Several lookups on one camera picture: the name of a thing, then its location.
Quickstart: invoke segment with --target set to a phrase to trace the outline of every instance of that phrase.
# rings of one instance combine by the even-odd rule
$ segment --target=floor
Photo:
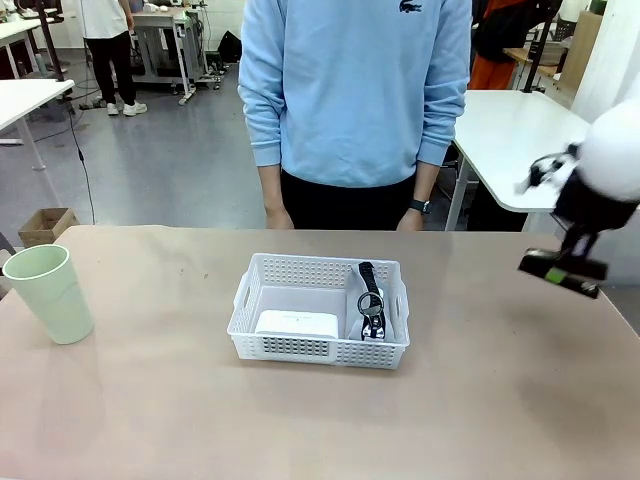
[[[69,62],[68,78],[75,97],[96,85],[82,57],[61,52]],[[163,89],[140,89],[138,100],[149,112],[135,118],[107,117],[103,109],[78,111],[75,132],[85,157],[97,224],[162,224],[182,227],[262,228],[260,184],[249,146],[242,103],[237,95],[237,67],[227,72],[218,91],[199,89],[186,106]],[[96,94],[74,101],[90,101]],[[81,223],[91,222],[87,185],[69,130],[69,121],[31,116],[34,138],[65,206]],[[15,132],[5,131],[1,137]],[[20,245],[20,227],[45,198],[21,148],[0,147],[0,231]],[[443,170],[438,180],[445,195],[453,192],[455,171]],[[436,192],[428,230],[443,230],[449,202]],[[473,189],[467,194],[463,211]],[[458,229],[464,230],[461,216]],[[640,331],[639,296],[634,289],[607,293],[636,331]]]

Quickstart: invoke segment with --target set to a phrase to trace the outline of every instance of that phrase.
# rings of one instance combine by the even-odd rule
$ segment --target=white sneaker
[[[120,111],[118,110],[118,107],[116,107],[115,103],[107,103],[107,115],[109,116],[120,115]]]
[[[135,102],[133,105],[124,104],[124,113],[127,117],[135,117],[139,113],[144,113],[147,111],[147,106],[144,103]]]

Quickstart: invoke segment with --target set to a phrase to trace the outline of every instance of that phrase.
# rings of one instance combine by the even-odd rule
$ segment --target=wristwatch
[[[431,202],[421,202],[420,200],[416,200],[415,198],[411,200],[409,203],[409,208],[413,208],[414,210],[418,210],[421,214],[426,215],[431,212]]]

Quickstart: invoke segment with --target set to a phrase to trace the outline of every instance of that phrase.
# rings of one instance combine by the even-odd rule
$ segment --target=white plastic basket
[[[264,310],[291,310],[334,314],[344,336],[345,278],[352,265],[363,261],[370,261],[388,286],[396,343],[254,333]],[[227,333],[242,359],[396,369],[409,346],[408,319],[398,262],[256,253],[240,281]]]

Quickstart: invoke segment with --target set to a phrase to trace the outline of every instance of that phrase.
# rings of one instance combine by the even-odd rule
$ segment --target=blue sweatshirt
[[[471,0],[247,0],[238,92],[256,164],[341,187],[441,165],[470,36]]]

